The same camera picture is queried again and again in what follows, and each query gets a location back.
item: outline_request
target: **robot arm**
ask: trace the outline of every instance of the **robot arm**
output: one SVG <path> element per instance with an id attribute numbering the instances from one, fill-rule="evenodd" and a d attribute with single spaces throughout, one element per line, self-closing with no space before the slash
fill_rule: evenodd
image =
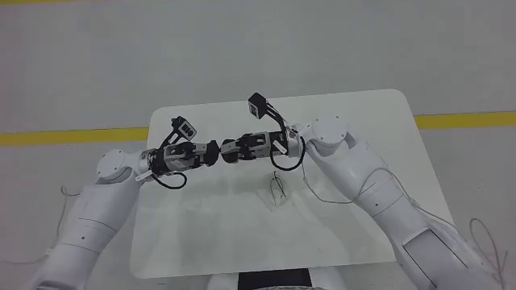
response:
<path id="1" fill-rule="evenodd" d="M 195 130 L 181 117 L 173 119 L 173 128 L 157 149 L 133 154 L 112 150 L 102 157 L 97 183 L 86 186 L 76 199 L 62 236 L 25 289 L 84 289 L 98 256 L 127 220 L 144 182 L 156 180 L 168 189 L 178 189 L 186 183 L 181 172 L 217 161 L 215 141 L 175 144 L 180 138 L 191 140 Z M 172 135 L 177 138 L 170 144 Z M 178 174 L 185 178 L 181 186 L 159 180 Z"/>
<path id="2" fill-rule="evenodd" d="M 309 124 L 289 127 L 257 93 L 249 99 L 249 109 L 257 118 L 269 115 L 276 120 L 282 134 L 262 133 L 268 134 L 268 139 L 251 155 L 260 158 L 268 152 L 272 162 L 274 155 L 299 157 L 299 165 L 305 152 L 308 153 L 335 187 L 384 231 L 397 262 L 418 289 L 500 288 L 496 272 L 455 227 L 426 215 L 409 198 L 385 161 L 368 143 L 352 135 L 339 116 L 317 118 Z M 247 148 L 236 150 L 249 152 Z M 226 160 L 224 151 L 223 144 L 221 153 Z M 249 160 L 252 157 L 238 158 Z M 279 169 L 291 170 L 298 165 Z"/>

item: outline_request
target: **white tabletop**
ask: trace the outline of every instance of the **white tabletop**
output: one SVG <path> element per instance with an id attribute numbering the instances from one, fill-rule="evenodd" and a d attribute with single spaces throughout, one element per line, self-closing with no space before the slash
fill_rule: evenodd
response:
<path id="1" fill-rule="evenodd" d="M 324 114 L 346 119 L 350 132 L 369 141 L 424 208 L 451 220 L 439 182 L 406 98 L 397 90 L 270 99 L 290 123 Z M 268 118 L 249 114 L 247 101 L 158 109 L 151 118 L 148 147 L 170 132 L 170 119 L 183 116 L 197 129 L 193 140 L 237 139 L 245 133 L 277 131 Z M 295 159 L 278 163 L 294 164 Z M 306 157 L 309 182 L 321 197 L 343 200 Z M 318 201 L 305 187 L 301 169 L 281 174 L 293 190 L 271 211 L 258 196 L 274 171 L 269 159 L 186 172 L 188 184 L 170 191 L 156 183 L 140 192 L 131 249 L 131 270 L 139 278 L 195 276 L 297 267 L 393 261 L 380 228 L 355 205 Z"/>

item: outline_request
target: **white cable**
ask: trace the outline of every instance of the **white cable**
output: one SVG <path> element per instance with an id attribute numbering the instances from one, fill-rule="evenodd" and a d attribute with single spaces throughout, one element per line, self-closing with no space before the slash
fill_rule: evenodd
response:
<path id="1" fill-rule="evenodd" d="M 59 216 L 59 220 L 57 221 L 56 236 L 54 237 L 52 245 L 45 251 L 45 253 L 43 255 L 41 255 L 37 259 L 33 259 L 30 261 L 10 261 L 10 260 L 5 260 L 5 259 L 0 259 L 0 263 L 12 264 L 12 265 L 28 265 L 28 264 L 34 264 L 34 263 L 41 262 L 45 258 L 47 258 L 48 255 L 50 255 L 50 252 L 52 252 L 52 249 L 57 245 L 57 242 L 59 241 L 61 224 L 63 223 L 63 218 L 65 217 L 66 205 L 68 204 L 68 197 L 75 197 L 75 196 L 81 195 L 80 193 L 68 194 L 68 191 L 66 190 L 65 186 L 61 186 L 60 191 L 61 191 L 61 194 L 63 194 L 63 196 L 64 196 L 64 203 L 63 203 L 63 209 L 61 210 L 61 214 Z"/>
<path id="2" fill-rule="evenodd" d="M 482 225 L 482 227 L 484 227 L 485 232 L 487 233 L 489 239 L 491 240 L 491 244 L 493 244 L 493 249 L 494 249 L 494 256 L 496 257 L 496 260 L 497 260 L 496 266 L 494 265 L 493 261 L 491 261 L 491 259 L 487 257 L 487 254 L 484 252 L 484 250 L 482 250 L 482 247 L 476 240 L 475 234 L 473 233 L 473 223 L 474 222 L 479 222 Z M 475 245 L 478 248 L 478 251 L 484 256 L 484 258 L 487 260 L 487 262 L 489 262 L 489 264 L 491 264 L 491 267 L 493 267 L 493 269 L 495 269 L 497 271 L 498 277 L 500 278 L 499 281 L 501 284 L 501 289 L 505 290 L 505 285 L 504 285 L 504 281 L 503 281 L 503 269 L 506 267 L 506 259 L 507 259 L 507 255 L 509 254 L 509 252 L 506 251 L 506 255 L 503 259 L 503 263 L 500 263 L 500 255 L 498 254 L 497 244 L 494 242 L 493 236 L 491 235 L 491 232 L 489 231 L 487 226 L 479 218 L 475 217 L 475 218 L 472 218 L 469 220 L 469 233 L 471 234 L 471 237 L 472 237 L 473 241 L 475 242 Z"/>

